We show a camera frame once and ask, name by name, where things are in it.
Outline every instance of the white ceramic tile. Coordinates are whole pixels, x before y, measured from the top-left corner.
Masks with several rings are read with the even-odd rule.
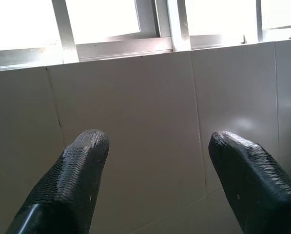
[[[280,160],[291,157],[291,40],[276,42]]]
[[[208,197],[209,209],[212,216],[213,234],[242,234],[237,219],[230,207],[223,189],[220,189]]]
[[[207,192],[221,188],[211,134],[230,131],[278,156],[274,43],[192,51]]]
[[[0,233],[62,150],[45,69],[0,72]]]
[[[110,138],[92,232],[121,234],[205,195],[189,52],[49,67],[66,143]]]
[[[129,234],[210,234],[210,220],[207,201],[203,198]]]

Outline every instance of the tiled wall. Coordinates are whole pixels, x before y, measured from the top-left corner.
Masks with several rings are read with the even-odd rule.
[[[88,128],[111,141],[91,233],[240,234],[208,141],[238,133],[291,169],[291,41],[0,72],[0,233]]]

